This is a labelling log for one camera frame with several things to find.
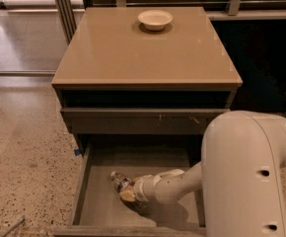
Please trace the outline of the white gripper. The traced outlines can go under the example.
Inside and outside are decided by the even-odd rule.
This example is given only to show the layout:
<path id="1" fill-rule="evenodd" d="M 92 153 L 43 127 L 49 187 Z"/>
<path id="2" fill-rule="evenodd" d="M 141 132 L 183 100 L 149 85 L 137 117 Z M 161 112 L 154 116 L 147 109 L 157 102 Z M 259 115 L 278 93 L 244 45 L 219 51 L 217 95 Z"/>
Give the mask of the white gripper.
<path id="1" fill-rule="evenodd" d="M 149 201 L 149 187 L 153 186 L 153 176 L 144 175 L 136 177 L 134 179 L 134 186 L 132 188 L 126 188 L 119 192 L 122 200 L 128 202 L 135 202 L 136 200 L 140 202 Z"/>

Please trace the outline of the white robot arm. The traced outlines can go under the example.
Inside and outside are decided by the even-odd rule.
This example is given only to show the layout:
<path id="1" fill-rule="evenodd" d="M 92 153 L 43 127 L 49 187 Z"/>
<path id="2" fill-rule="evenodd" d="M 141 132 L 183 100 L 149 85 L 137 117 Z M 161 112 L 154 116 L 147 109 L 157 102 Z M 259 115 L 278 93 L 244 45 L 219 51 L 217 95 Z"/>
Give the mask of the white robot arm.
<path id="1" fill-rule="evenodd" d="M 280 169 L 286 166 L 286 118 L 232 111 L 207 126 L 201 161 L 136 178 L 125 201 L 174 204 L 203 191 L 207 237 L 286 237 Z"/>

